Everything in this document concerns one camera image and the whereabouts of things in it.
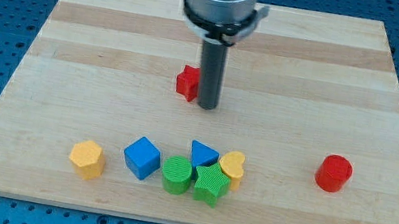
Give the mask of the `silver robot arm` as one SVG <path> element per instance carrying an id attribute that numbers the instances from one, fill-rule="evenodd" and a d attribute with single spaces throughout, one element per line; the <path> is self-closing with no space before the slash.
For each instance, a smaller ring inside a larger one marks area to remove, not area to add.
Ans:
<path id="1" fill-rule="evenodd" d="M 230 47 L 248 38 L 266 18 L 269 6 L 257 0 L 183 0 L 187 27 L 209 44 Z"/>

